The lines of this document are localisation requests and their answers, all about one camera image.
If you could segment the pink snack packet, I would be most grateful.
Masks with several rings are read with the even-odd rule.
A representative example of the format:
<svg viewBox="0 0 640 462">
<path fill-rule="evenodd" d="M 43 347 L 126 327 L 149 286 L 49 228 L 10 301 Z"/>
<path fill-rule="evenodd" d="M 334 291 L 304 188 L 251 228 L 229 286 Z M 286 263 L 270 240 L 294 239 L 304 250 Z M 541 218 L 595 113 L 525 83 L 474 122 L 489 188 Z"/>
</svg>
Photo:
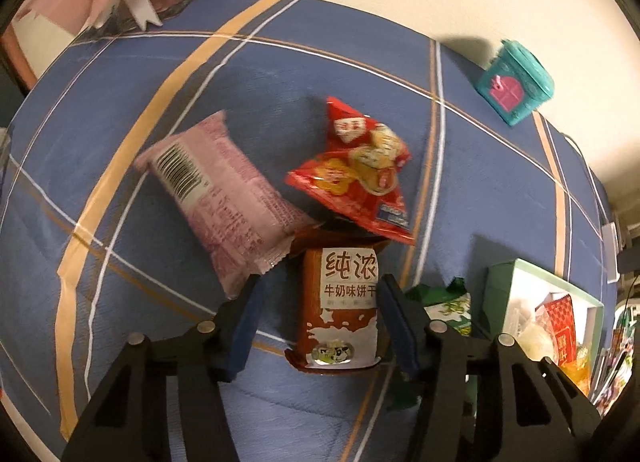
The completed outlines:
<svg viewBox="0 0 640 462">
<path fill-rule="evenodd" d="M 134 167 L 149 171 L 178 205 L 212 261 L 228 299 L 291 251 L 314 220 L 275 189 L 229 136 L 224 111 L 145 149 Z"/>
</svg>

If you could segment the yellow cake packet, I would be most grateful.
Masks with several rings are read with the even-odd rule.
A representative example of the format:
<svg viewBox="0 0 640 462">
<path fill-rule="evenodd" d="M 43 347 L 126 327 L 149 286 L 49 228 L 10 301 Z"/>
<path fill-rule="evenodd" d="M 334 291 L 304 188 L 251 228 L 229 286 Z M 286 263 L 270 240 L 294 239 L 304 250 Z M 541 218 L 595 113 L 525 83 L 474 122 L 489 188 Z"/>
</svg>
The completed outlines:
<svg viewBox="0 0 640 462">
<path fill-rule="evenodd" d="M 564 364 L 563 372 L 570 378 L 579 390 L 588 396 L 590 392 L 590 352 L 589 349 L 580 345 L 577 349 L 576 359 Z"/>
</svg>

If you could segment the yellow jelly cup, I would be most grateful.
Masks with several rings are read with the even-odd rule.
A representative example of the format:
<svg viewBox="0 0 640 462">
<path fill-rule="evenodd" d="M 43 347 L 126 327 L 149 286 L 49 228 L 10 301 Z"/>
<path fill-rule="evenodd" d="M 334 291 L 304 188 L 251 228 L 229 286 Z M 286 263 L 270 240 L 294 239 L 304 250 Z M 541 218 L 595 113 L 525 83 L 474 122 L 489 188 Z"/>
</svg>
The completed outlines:
<svg viewBox="0 0 640 462">
<path fill-rule="evenodd" d="M 540 361 L 544 358 L 555 360 L 555 344 L 554 336 L 538 325 L 535 321 L 531 321 L 516 338 L 521 349 L 526 356 L 534 361 Z"/>
</svg>

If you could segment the red gold snack bar packet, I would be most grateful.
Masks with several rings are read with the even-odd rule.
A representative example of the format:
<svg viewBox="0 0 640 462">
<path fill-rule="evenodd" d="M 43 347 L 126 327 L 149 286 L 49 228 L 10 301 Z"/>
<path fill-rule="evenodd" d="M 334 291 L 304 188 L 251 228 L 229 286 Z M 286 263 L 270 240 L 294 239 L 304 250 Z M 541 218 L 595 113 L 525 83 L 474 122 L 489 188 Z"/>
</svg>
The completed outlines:
<svg viewBox="0 0 640 462">
<path fill-rule="evenodd" d="M 542 302 L 538 307 L 541 316 L 551 327 L 559 366 L 566 366 L 577 359 L 577 340 L 574 305 L 570 294 Z"/>
</svg>

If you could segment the white box green rim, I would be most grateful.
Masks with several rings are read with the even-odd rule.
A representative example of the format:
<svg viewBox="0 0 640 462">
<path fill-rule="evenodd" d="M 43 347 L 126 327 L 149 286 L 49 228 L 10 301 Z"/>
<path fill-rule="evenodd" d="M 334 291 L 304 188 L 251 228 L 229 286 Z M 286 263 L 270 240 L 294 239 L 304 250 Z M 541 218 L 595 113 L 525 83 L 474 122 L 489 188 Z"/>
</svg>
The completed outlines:
<svg viewBox="0 0 640 462">
<path fill-rule="evenodd" d="M 577 348 L 584 345 L 590 352 L 591 375 L 600 344 L 603 304 L 570 282 L 524 260 L 488 269 L 483 301 L 488 331 L 491 335 L 509 334 L 518 342 L 518 334 L 535 321 L 552 333 L 537 307 L 548 297 L 558 299 L 565 294 L 573 300 Z"/>
</svg>

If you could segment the red milk biscuit packet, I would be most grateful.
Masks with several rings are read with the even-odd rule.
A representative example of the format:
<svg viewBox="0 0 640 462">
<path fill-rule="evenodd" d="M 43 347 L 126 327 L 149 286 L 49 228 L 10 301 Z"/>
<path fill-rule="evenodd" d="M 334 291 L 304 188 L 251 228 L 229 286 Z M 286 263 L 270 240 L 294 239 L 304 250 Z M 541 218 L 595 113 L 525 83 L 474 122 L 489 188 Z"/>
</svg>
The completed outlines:
<svg viewBox="0 0 640 462">
<path fill-rule="evenodd" d="M 390 241 L 366 231 L 308 227 L 295 234 L 302 259 L 296 344 L 285 358 L 302 372 L 374 367 L 378 357 L 378 253 Z"/>
</svg>

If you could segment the red chips bag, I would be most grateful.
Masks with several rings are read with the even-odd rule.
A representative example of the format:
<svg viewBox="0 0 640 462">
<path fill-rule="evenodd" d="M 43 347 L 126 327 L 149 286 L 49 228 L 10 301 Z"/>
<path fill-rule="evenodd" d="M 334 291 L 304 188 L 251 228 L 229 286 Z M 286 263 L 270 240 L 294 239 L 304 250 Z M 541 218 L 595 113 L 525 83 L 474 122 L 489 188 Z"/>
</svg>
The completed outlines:
<svg viewBox="0 0 640 462">
<path fill-rule="evenodd" d="M 372 234 L 413 245 L 399 183 L 411 159 L 405 141 L 333 96 L 326 100 L 326 118 L 326 151 L 288 172 L 286 184 Z"/>
</svg>

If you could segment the green milk carton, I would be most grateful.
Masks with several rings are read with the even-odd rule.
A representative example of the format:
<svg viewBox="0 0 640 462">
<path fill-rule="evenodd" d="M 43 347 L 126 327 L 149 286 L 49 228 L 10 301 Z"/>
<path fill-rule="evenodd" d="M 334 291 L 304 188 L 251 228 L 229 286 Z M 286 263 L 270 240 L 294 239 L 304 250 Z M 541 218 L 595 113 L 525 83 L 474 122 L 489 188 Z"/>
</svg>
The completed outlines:
<svg viewBox="0 0 640 462">
<path fill-rule="evenodd" d="M 452 279 L 446 287 L 432 287 L 420 283 L 408 290 L 405 296 L 410 301 L 420 303 L 424 312 L 432 320 L 445 321 L 465 337 L 471 334 L 472 299 L 463 278 Z M 419 404 L 419 397 L 400 375 L 394 376 L 388 395 L 390 395 L 388 409 L 393 411 L 410 409 Z"/>
</svg>

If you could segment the teal pink toy box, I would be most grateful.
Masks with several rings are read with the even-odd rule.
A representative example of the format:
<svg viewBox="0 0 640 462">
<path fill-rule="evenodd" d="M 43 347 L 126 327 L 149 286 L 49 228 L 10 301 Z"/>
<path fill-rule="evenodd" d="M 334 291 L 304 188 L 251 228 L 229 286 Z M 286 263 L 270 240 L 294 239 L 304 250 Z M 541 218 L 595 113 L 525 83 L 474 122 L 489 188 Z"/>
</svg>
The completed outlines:
<svg viewBox="0 0 640 462">
<path fill-rule="evenodd" d="M 520 42 L 502 40 L 497 55 L 475 82 L 475 89 L 500 118 L 514 126 L 554 94 L 554 81 L 537 57 Z"/>
</svg>

